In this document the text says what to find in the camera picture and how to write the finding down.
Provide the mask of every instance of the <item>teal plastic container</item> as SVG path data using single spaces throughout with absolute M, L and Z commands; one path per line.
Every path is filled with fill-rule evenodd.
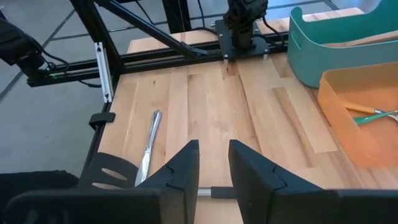
M 398 30 L 398 0 L 382 0 L 370 13 L 306 22 L 296 7 L 290 13 L 288 59 L 297 78 L 319 87 L 322 73 L 398 60 L 398 40 L 354 47 L 322 44 L 348 42 Z

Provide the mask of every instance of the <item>orange tray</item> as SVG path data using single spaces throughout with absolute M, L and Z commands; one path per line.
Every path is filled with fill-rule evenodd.
M 398 109 L 398 62 L 330 70 L 320 81 L 318 102 L 348 157 L 359 167 L 398 165 L 398 122 L 384 117 L 358 126 L 342 101 L 384 111 Z

